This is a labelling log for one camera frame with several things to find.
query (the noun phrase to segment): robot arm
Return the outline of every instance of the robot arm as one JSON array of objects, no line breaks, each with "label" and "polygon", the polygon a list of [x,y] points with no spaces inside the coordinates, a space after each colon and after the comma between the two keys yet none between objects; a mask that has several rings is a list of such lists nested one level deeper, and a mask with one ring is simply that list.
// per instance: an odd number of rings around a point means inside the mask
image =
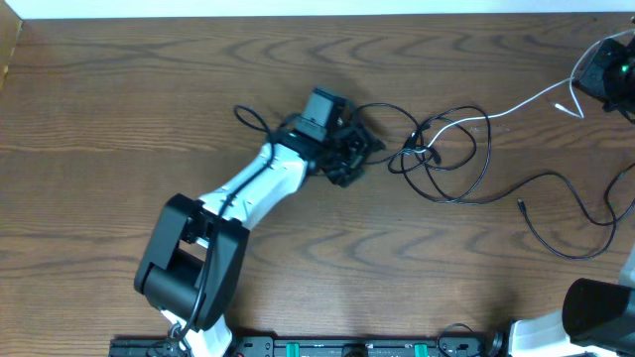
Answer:
[{"label": "robot arm", "polygon": [[[295,117],[295,128],[274,133],[273,143],[265,144],[228,183],[198,200],[177,194],[168,201],[139,266],[135,290],[173,325],[184,326],[204,287],[192,329],[172,348],[182,347],[194,357],[222,356],[231,342],[223,313],[236,290],[250,230],[311,172],[322,170],[332,183],[346,187],[361,176],[370,154],[384,149],[359,121],[350,120],[349,109],[346,99],[315,89],[304,113]],[[214,229],[217,235],[211,234]],[[204,284],[204,261],[180,249],[183,242],[212,249]]]}]

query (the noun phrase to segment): wood grain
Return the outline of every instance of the wood grain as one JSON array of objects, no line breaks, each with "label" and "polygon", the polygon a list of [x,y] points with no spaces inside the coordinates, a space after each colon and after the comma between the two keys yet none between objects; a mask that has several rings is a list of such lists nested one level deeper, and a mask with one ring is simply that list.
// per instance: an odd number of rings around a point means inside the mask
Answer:
[{"label": "wood grain", "polygon": [[[26,23],[0,100],[0,354],[103,356],[115,335],[165,333],[132,279],[166,200],[216,188],[261,146],[233,119],[235,103],[278,123],[321,84],[421,117],[463,104],[497,113],[566,78],[588,45],[628,23],[620,14]],[[473,197],[550,169],[607,219],[601,196],[635,161],[635,127],[586,97],[584,120],[550,101],[572,106],[562,87],[493,122],[491,169]],[[394,112],[370,116],[390,149],[412,130]],[[483,148],[483,123],[467,128]],[[448,133],[439,147],[451,158],[468,143]],[[483,160],[481,150],[440,175],[443,186],[459,192]],[[628,177],[612,199],[623,209],[634,195]],[[570,262],[528,232],[518,196],[558,248],[580,254],[607,238],[550,178],[480,207],[427,202],[382,167],[346,190],[311,178],[253,231],[228,322],[280,335],[486,330],[559,308],[577,278],[616,280],[632,218],[607,254]]]}]

